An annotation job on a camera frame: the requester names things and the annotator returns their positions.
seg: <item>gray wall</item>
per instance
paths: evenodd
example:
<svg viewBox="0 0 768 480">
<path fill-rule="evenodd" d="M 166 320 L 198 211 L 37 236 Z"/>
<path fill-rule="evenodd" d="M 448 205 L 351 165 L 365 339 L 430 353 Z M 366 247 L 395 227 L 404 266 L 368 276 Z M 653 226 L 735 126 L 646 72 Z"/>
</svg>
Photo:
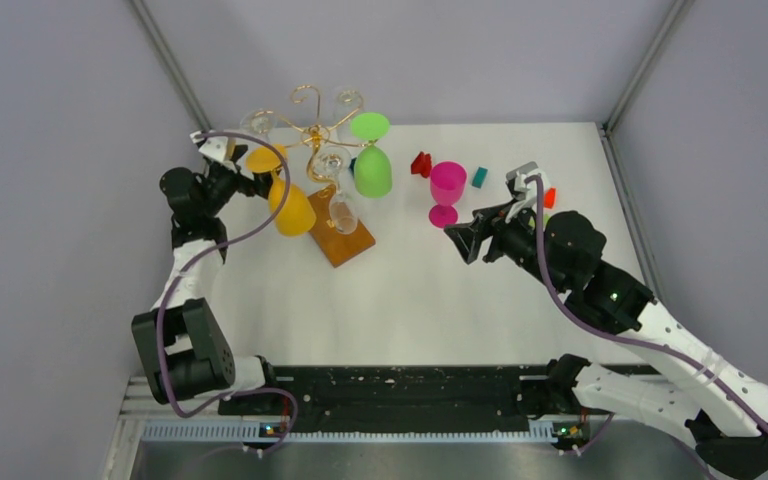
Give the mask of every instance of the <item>gray wall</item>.
<svg viewBox="0 0 768 480">
<path fill-rule="evenodd" d="M 0 479 L 100 473 L 192 128 L 124 2 L 0 0 Z"/>
<path fill-rule="evenodd" d="M 696 2 L 617 135 L 671 310 L 768 382 L 768 2 Z"/>
<path fill-rule="evenodd" d="M 222 127 L 305 82 L 396 123 L 603 120 L 671 1 L 146 3 Z"/>
</svg>

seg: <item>magenta cup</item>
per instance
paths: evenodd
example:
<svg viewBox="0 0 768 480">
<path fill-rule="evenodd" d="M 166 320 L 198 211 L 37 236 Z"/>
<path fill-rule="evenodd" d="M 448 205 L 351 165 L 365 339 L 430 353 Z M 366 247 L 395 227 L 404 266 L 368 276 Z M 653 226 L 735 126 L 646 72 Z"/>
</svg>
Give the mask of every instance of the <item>magenta cup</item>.
<svg viewBox="0 0 768 480">
<path fill-rule="evenodd" d="M 428 219 L 435 227 L 443 228 L 458 222 L 454 205 L 463 195 L 466 170 L 455 162 L 441 162 L 431 169 L 431 196 L 437 202 L 428 212 Z"/>
</svg>

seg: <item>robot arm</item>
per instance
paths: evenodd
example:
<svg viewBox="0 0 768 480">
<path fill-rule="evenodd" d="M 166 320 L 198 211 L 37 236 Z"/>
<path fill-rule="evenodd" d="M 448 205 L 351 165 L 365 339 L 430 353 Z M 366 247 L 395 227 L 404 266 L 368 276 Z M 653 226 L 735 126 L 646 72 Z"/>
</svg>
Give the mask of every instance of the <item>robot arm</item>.
<svg viewBox="0 0 768 480">
<path fill-rule="evenodd" d="M 210 252 L 190 269 L 186 265 L 208 248 L 228 240 L 225 225 L 216 218 L 237 193 L 266 198 L 272 186 L 269 175 L 248 178 L 240 173 L 237 161 L 248 150 L 233 139 L 191 138 L 207 162 L 204 174 L 178 167 L 160 179 L 160 190 L 172 209 L 172 248 L 174 263 L 163 292 L 173 279 L 182 276 L 171 294 L 166 310 L 163 344 L 170 380 L 178 400 L 200 393 L 222 390 L 250 390 L 267 382 L 269 364 L 261 357 L 234 358 L 216 322 L 207 298 L 213 281 L 225 263 L 227 249 Z M 160 380 L 156 342 L 158 298 L 149 312 L 134 317 L 131 331 L 152 395 L 168 403 Z"/>
<path fill-rule="evenodd" d="M 446 227 L 466 263 L 505 256 L 538 280 L 533 185 L 526 175 L 545 174 L 526 165 L 508 175 L 513 199 L 473 212 L 474 220 Z M 612 374 L 585 359 L 565 355 L 550 364 L 549 383 L 575 407 L 616 412 L 662 430 L 694 447 L 711 466 L 738 479 L 768 470 L 768 435 L 759 430 L 714 383 L 724 382 L 768 423 L 768 385 L 752 379 L 717 355 L 676 321 L 652 292 L 627 272 L 601 259 L 603 234 L 578 212 L 561 212 L 544 232 L 548 276 L 564 305 L 592 329 L 625 339 L 668 346 L 705 368 L 698 370 L 664 351 L 623 344 L 670 383 L 650 384 Z"/>
</svg>

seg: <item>small cube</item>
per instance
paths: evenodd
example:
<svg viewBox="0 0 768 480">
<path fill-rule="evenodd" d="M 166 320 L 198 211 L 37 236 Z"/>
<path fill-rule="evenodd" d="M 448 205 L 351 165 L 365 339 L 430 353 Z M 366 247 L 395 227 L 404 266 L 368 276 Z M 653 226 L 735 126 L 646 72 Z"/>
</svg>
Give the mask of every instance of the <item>small cube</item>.
<svg viewBox="0 0 768 480">
<path fill-rule="evenodd" d="M 550 188 L 549 191 L 546 192 L 546 194 L 543 196 L 543 206 L 546 208 L 554 208 L 556 194 L 557 190 L 555 190 L 555 187 Z"/>
<path fill-rule="evenodd" d="M 411 175 L 422 175 L 422 178 L 428 178 L 431 175 L 430 153 L 419 152 L 411 163 Z"/>
<path fill-rule="evenodd" d="M 472 186 L 475 188 L 481 188 L 484 184 L 484 179 L 487 177 L 487 169 L 484 167 L 478 167 L 475 171 L 475 175 L 472 177 Z"/>
</svg>

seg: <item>orange object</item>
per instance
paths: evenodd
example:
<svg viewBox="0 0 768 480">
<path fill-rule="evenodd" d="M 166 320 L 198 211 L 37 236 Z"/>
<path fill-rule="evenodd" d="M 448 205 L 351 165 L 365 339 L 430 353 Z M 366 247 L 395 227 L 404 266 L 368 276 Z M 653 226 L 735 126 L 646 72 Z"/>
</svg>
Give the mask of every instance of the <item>orange object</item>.
<svg viewBox="0 0 768 480">
<path fill-rule="evenodd" d="M 543 206 L 546 208 L 552 208 L 555 206 L 555 187 L 549 189 L 546 195 L 543 196 Z"/>
<path fill-rule="evenodd" d="M 328 204 L 333 195 L 334 187 L 329 186 L 310 194 L 307 198 L 316 212 L 316 223 L 310 229 L 310 236 L 316 240 L 331 266 L 337 268 L 375 245 L 375 238 L 360 220 L 354 232 L 348 235 L 337 233 L 328 211 Z"/>
</svg>

